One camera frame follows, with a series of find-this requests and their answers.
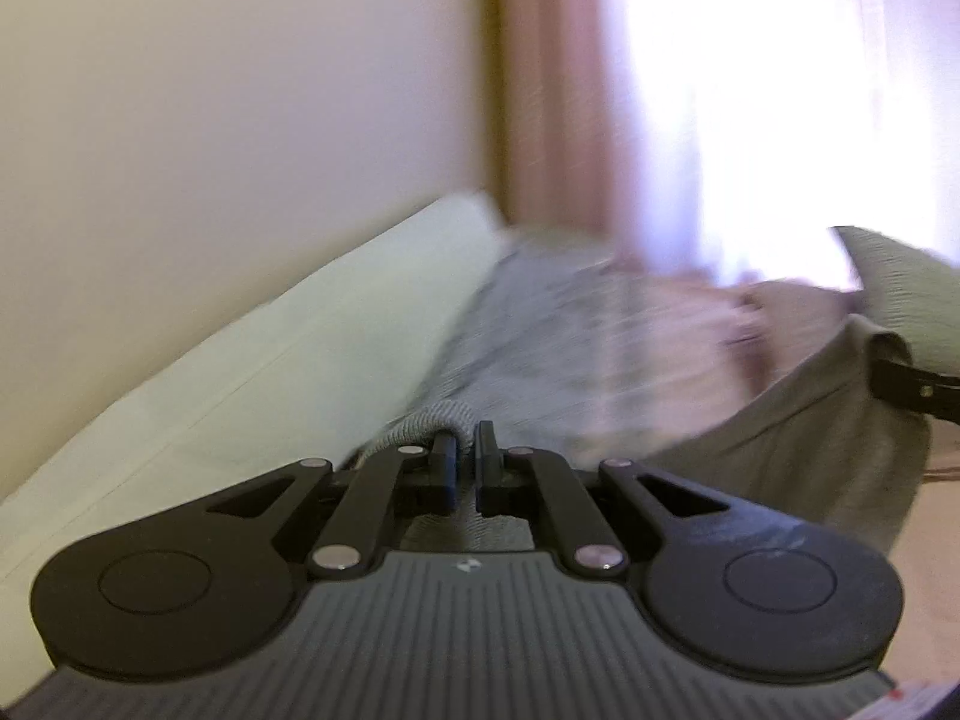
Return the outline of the grey towel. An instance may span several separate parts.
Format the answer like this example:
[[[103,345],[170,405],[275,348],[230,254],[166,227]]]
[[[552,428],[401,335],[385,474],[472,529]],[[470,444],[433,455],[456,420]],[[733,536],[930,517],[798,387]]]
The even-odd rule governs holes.
[[[530,445],[594,470],[608,458],[641,460],[721,493],[832,528],[874,550],[892,549],[907,522],[929,452],[929,426],[871,390],[878,362],[910,362],[905,340],[859,314],[786,376],[716,424],[663,433],[646,383],[599,382],[590,344],[540,341],[534,364],[516,343],[483,353],[480,338],[449,343],[416,408],[359,450],[427,442],[464,445],[483,419],[509,445]]]

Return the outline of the pink quilted bedspread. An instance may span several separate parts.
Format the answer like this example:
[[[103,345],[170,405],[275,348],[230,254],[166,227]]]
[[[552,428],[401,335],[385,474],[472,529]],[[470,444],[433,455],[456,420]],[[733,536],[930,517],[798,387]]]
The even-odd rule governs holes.
[[[516,238],[416,394],[506,444],[589,465],[734,416],[832,338],[854,294],[797,281],[716,288],[615,265],[598,245]]]

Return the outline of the white pillow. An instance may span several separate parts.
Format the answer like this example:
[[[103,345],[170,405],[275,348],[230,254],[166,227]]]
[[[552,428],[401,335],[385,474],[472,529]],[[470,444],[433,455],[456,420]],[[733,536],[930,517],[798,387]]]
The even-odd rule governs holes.
[[[112,520],[348,455],[412,398],[505,243],[488,195],[446,195],[112,403],[3,502],[3,598]]]

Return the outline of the green ribbed cushion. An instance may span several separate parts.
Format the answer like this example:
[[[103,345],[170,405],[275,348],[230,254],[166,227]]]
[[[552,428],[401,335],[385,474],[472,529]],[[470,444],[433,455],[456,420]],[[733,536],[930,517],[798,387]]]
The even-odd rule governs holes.
[[[957,266],[862,227],[833,232],[861,280],[866,316],[907,342],[914,366],[957,376]]]

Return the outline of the pink curtain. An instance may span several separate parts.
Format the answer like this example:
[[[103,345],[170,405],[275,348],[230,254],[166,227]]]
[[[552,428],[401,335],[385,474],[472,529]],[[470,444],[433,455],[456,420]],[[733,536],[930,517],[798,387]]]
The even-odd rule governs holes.
[[[695,229],[665,133],[665,62],[640,16],[665,0],[493,0],[501,200],[511,221],[613,239],[631,257]]]

